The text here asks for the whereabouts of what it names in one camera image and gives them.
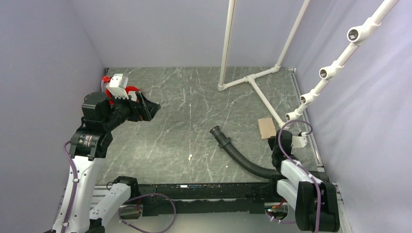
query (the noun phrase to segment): white wall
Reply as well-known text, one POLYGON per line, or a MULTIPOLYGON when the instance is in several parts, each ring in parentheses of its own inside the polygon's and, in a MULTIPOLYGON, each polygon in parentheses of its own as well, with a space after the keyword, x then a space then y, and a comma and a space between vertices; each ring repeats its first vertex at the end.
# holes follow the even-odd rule
MULTIPOLYGON (((229 0, 70 1, 106 67, 221 64, 229 0)), ((302 3, 237 0, 228 65, 274 66, 302 3)))
POLYGON ((0 232, 51 229, 63 154, 103 66, 66 0, 1 1, 0 232))
MULTIPOLYGON (((347 30, 361 25, 381 2, 334 0, 328 12, 305 15, 313 39, 299 37, 292 48, 306 48, 288 54, 301 58, 297 79, 303 93, 348 45, 347 30)), ((401 0, 308 108, 322 160, 338 182, 355 233, 412 228, 410 9, 412 1, 401 0)))

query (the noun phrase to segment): pipe opening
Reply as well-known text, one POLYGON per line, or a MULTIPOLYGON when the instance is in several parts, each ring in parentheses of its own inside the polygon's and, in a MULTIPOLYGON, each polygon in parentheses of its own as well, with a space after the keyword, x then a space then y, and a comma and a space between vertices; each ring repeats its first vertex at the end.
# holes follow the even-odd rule
POLYGON ((359 32, 356 29, 352 29, 348 32, 348 38, 350 41, 354 41, 358 38, 359 32))
POLYGON ((326 70, 321 69, 321 71, 319 71, 319 75, 321 76, 321 78, 326 78, 326 76, 327 76, 326 70))
POLYGON ((301 102, 301 103, 306 103, 305 97, 301 96, 301 97, 300 97, 300 102, 301 102))

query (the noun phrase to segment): black flexible tube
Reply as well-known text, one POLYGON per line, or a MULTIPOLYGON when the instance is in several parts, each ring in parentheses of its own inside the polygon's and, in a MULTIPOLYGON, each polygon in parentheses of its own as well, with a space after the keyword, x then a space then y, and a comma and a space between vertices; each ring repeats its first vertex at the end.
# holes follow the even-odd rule
MULTIPOLYGON (((213 129, 211 129, 210 133, 215 137, 216 141, 219 143, 219 147, 223 148, 223 150, 226 151, 226 153, 245 170, 265 179, 271 179, 276 175, 279 175, 279 173, 275 169, 264 168, 250 162, 246 157, 244 157, 242 153, 240 153, 235 148, 235 146, 230 142, 230 137, 226 137, 220 130, 219 126, 215 126, 213 129)), ((327 175, 324 172, 310 171, 310 173, 314 177, 322 181, 328 180, 327 175)))

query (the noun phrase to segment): marble floor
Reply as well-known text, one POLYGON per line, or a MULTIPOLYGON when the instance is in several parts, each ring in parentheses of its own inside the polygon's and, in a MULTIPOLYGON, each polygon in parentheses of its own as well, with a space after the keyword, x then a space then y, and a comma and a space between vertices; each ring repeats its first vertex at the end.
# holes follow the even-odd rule
MULTIPOLYGON (((226 82, 266 69, 228 67, 226 82)), ((97 184, 119 175, 136 177, 139 183, 264 181, 218 147, 209 133, 216 125, 249 160, 273 168, 270 148, 258 128, 258 119, 271 114, 248 83, 218 91, 219 67, 111 68, 108 75, 115 73, 125 74, 129 85, 142 89, 161 109, 150 122, 125 122, 113 131, 97 184)), ((286 68, 256 82, 281 117, 298 106, 286 68)), ((294 125, 290 130, 298 133, 305 128, 294 125)), ((316 169, 310 145, 294 149, 293 154, 307 169, 316 169)))

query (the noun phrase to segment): purple cable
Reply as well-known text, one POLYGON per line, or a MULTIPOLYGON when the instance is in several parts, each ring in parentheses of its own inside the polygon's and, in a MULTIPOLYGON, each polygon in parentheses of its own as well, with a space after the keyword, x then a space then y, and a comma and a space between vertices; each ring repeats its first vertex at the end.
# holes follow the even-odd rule
MULTIPOLYGON (((168 196, 166 196, 166 195, 164 195, 164 194, 161 194, 161 193, 149 193, 149 194, 145 194, 145 195, 141 195, 141 196, 138 196, 138 197, 129 199, 129 200, 125 201, 125 203, 126 203, 126 202, 129 202, 129 201, 137 200, 137 199, 140 199, 140 198, 143 198, 143 197, 153 196, 153 195, 155 195, 155 196, 161 196, 161 197, 166 198, 168 201, 170 201, 170 203, 172 204, 172 207, 173 207, 173 219, 172 219, 172 222, 170 223, 170 225, 169 225, 166 229, 164 229, 164 230, 162 230, 162 231, 155 232, 155 233, 164 233, 164 232, 168 231, 168 230, 170 229, 170 227, 172 227, 174 221, 176 220, 176 206, 174 205, 173 201, 172 201, 168 196)), ((127 208, 136 208, 136 206, 124 206, 124 207, 121 207, 121 208, 119 209, 119 220, 120 220, 122 223, 126 224, 127 226, 129 226, 129 227, 131 227, 131 228, 133 228, 133 229, 135 229, 135 230, 138 230, 138 231, 140 231, 140 232, 143 232, 143 233, 152 233, 152 232, 144 231, 144 230, 142 230, 142 229, 140 229, 140 228, 138 228, 138 227, 136 227, 136 226, 134 226, 134 225, 132 225, 132 224, 129 224, 129 223, 126 222, 125 220, 123 220, 123 219, 121 218, 121 213, 123 212, 123 210, 125 210, 125 209, 127 209, 127 208)))
MULTIPOLYGON (((66 142, 63 146, 63 151, 67 157, 67 160, 70 163, 70 167, 71 170, 73 172, 73 178, 77 179, 77 169, 76 169, 76 165, 74 164, 73 160, 71 159, 69 152, 66 149, 66 146, 70 143, 70 141, 66 142)), ((76 196, 76 190, 77 190, 77 182, 73 182, 73 187, 71 188, 71 194, 70 194, 70 199, 69 199, 69 204, 67 205, 67 210, 66 210, 66 214, 64 216, 63 222, 67 222, 69 220, 70 217, 70 213, 71 213, 71 209, 73 207, 73 202, 74 202, 74 197, 76 196)), ((63 226, 62 230, 60 233, 65 233, 66 232, 66 227, 63 226)))
POLYGON ((314 178, 313 176, 311 176, 310 172, 309 172, 306 168, 304 168, 302 165, 297 164, 297 162, 295 162, 290 156, 288 156, 288 154, 287 154, 287 153, 285 152, 285 150, 283 149, 282 144, 280 143, 280 137, 282 136, 283 130, 285 129, 285 127, 286 127, 287 125, 289 125, 289 124, 291 124, 291 123, 294 123, 294 122, 302 122, 302 123, 307 124, 307 125, 310 127, 310 131, 309 131, 308 134, 311 134, 311 133, 312 133, 313 128, 312 128, 312 125, 309 124, 309 122, 306 122, 306 121, 304 121, 304 120, 291 120, 291 121, 286 122, 286 123, 282 126, 282 128, 281 128, 280 131, 279 131, 279 137, 277 137, 277 141, 278 141, 278 143, 279 143, 280 150, 281 150, 282 153, 286 156, 286 158, 288 158, 294 165, 296 165, 296 166, 298 166, 300 169, 302 169, 307 175, 310 175, 310 176, 309 176, 310 179, 311 179, 311 180, 313 181, 313 183, 315 184, 316 194, 317 194, 317 198, 318 198, 317 206, 316 206, 315 232, 318 233, 318 232, 319 232, 319 219, 320 219, 320 215, 321 215, 321 190, 320 190, 320 188, 319 188, 319 185, 318 185, 318 183, 316 182, 315 178, 314 178))

